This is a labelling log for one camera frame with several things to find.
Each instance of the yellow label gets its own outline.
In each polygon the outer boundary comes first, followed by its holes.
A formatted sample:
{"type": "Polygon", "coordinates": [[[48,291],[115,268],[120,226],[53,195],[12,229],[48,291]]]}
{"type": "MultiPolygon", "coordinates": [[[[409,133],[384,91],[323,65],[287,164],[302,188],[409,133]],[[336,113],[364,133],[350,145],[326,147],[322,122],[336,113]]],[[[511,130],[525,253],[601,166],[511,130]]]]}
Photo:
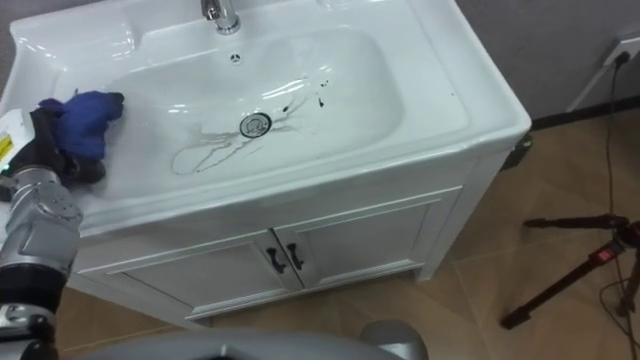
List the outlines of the yellow label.
{"type": "Polygon", "coordinates": [[[11,141],[11,136],[4,135],[0,139],[0,160],[4,159],[5,156],[13,149],[13,141],[11,141]]]}

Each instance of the tripod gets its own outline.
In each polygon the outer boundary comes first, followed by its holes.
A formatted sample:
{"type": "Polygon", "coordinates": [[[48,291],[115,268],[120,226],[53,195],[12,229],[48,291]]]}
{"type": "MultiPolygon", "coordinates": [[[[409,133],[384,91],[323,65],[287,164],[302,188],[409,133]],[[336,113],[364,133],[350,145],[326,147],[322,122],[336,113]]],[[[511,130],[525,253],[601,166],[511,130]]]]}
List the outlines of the tripod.
{"type": "Polygon", "coordinates": [[[640,287],[640,221],[631,223],[629,219],[613,214],[592,217],[564,218],[557,220],[533,219],[523,224],[530,228],[557,227],[563,229],[604,229],[614,230],[613,239],[588,255],[587,260],[571,270],[567,275],[556,281],[540,294],[518,307],[505,316],[500,325],[511,330],[516,326],[531,319],[531,312],[554,296],[582,279],[591,271],[614,260],[627,248],[636,250],[636,261],[631,271],[631,277],[624,288],[620,303],[616,308],[619,316],[627,316],[629,312],[635,312],[634,299],[640,287]]]}

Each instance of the cabinet door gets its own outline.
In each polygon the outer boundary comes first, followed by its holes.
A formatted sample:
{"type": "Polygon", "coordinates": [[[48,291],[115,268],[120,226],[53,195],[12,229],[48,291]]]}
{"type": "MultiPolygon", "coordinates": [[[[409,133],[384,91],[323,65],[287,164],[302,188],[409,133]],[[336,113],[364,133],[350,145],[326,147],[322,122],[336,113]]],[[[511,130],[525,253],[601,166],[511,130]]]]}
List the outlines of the cabinet door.
{"type": "Polygon", "coordinates": [[[81,274],[187,318],[265,302],[302,289],[269,231],[81,274]]]}
{"type": "Polygon", "coordinates": [[[459,189],[275,229],[306,288],[422,266],[459,189]]]}

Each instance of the gray wall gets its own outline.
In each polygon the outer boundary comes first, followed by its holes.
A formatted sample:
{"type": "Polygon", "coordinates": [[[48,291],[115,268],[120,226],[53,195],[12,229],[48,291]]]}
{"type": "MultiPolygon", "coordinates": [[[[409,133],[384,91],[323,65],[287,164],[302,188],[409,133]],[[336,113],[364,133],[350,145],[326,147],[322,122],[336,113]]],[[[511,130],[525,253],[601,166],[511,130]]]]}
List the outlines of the gray wall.
{"type": "MultiPolygon", "coordinates": [[[[96,1],[0,0],[0,84],[6,82],[14,56],[12,20],[96,1]]],[[[640,32],[638,0],[458,0],[458,4],[533,118],[564,112],[598,70],[613,39],[640,32]]],[[[608,79],[603,77],[582,106],[607,100],[608,79]]],[[[623,69],[619,84],[620,98],[640,95],[640,58],[623,69]]]]}

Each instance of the white ceramic sink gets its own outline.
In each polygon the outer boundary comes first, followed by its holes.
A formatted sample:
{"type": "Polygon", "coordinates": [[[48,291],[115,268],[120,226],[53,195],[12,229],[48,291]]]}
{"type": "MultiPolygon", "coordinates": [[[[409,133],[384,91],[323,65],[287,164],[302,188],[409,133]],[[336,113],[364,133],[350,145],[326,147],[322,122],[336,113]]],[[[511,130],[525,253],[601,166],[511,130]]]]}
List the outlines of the white ceramic sink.
{"type": "Polygon", "coordinates": [[[85,233],[489,153],[530,125],[453,1],[236,3],[231,36],[199,0],[111,0],[12,24],[0,113],[77,90],[126,97],[108,178],[77,194],[85,233]],[[245,137],[255,113],[271,129],[245,137]]]}
{"type": "Polygon", "coordinates": [[[126,116],[109,134],[110,179],[140,172],[163,179],[107,182],[103,195],[113,198],[353,152],[387,137],[404,112],[379,47],[346,28],[207,52],[126,74],[107,89],[127,97],[126,116]],[[240,60],[230,60],[234,51],[240,60]],[[271,129],[243,136],[241,121],[255,113],[272,119],[271,129]]]}

